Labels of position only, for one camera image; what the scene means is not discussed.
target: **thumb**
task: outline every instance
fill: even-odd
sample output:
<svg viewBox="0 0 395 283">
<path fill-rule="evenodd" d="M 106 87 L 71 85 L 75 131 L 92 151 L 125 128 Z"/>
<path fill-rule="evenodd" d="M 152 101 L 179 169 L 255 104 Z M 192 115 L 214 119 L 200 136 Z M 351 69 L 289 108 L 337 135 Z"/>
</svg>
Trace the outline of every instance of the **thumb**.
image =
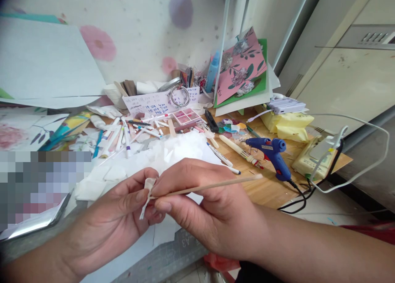
<svg viewBox="0 0 395 283">
<path fill-rule="evenodd" d="M 140 209 L 147 201 L 147 197 L 147 189 L 142 189 L 137 192 L 124 195 L 120 199 L 116 200 L 117 204 L 114 204 L 116 213 L 114 214 L 117 215 L 117 217 L 122 217 Z"/>
<path fill-rule="evenodd" d="M 209 230 L 211 215 L 195 201 L 184 195 L 161 197 L 156 200 L 155 208 L 169 214 L 174 220 L 198 239 Z"/>
</svg>

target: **forearm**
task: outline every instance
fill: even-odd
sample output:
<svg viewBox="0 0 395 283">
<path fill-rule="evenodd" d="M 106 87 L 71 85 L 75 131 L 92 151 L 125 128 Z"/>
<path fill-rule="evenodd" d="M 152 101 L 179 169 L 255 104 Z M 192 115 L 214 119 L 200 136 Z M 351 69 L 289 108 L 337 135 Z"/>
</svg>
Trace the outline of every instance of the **forearm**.
<svg viewBox="0 0 395 283">
<path fill-rule="evenodd" d="M 259 207 L 267 231 L 254 263 L 287 282 L 390 282 L 395 246 Z"/>
<path fill-rule="evenodd" d="M 63 260 L 60 239 L 60 237 L 55 237 L 7 264 L 3 269 L 7 282 L 74 283 L 81 281 L 83 277 L 76 276 Z"/>
</svg>

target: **blue glue gun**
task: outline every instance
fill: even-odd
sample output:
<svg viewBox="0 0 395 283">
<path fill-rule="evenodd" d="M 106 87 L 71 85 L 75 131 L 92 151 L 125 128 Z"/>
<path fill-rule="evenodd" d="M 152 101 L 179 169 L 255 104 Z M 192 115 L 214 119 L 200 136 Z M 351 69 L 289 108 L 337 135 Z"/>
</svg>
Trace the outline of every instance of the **blue glue gun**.
<svg viewBox="0 0 395 283">
<path fill-rule="evenodd" d="M 265 154 L 265 158 L 269 159 L 276 169 L 278 180 L 289 181 L 291 179 L 291 172 L 280 155 L 280 152 L 287 149 L 287 145 L 283 139 L 274 138 L 271 141 L 269 138 L 250 138 L 246 140 L 246 144 L 259 149 Z"/>
</svg>

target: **hand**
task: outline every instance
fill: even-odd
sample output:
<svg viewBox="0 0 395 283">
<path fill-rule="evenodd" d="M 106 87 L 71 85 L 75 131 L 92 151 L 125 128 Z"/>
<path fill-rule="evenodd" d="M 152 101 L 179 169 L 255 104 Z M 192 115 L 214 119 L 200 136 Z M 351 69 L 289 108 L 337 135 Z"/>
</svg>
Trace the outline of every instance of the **hand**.
<svg viewBox="0 0 395 283">
<path fill-rule="evenodd" d="M 195 159 L 183 159 L 156 181 L 154 197 L 196 186 L 207 186 L 234 179 L 226 167 Z M 256 244 L 264 239 L 265 226 L 260 213 L 241 184 L 196 192 L 204 197 L 197 205 L 185 195 L 160 197 L 155 202 L 159 212 L 170 214 L 210 251 L 238 260 L 250 260 Z"/>
<path fill-rule="evenodd" d="M 153 206 L 139 220 L 148 195 L 143 189 L 145 179 L 157 177 L 156 170 L 146 168 L 120 182 L 61 235 L 64 261 L 76 275 L 85 276 L 104 266 L 130 248 L 150 225 L 163 221 L 165 214 Z"/>
</svg>

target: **pink makeup palette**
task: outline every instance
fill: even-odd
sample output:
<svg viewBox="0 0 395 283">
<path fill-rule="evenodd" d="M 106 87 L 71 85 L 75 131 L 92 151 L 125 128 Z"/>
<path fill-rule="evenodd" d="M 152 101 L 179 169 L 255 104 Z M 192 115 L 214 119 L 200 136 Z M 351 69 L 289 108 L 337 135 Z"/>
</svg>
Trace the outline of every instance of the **pink makeup palette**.
<svg viewBox="0 0 395 283">
<path fill-rule="evenodd" d="M 174 112 L 173 116 L 180 125 L 185 125 L 200 119 L 200 116 L 191 108 Z"/>
</svg>

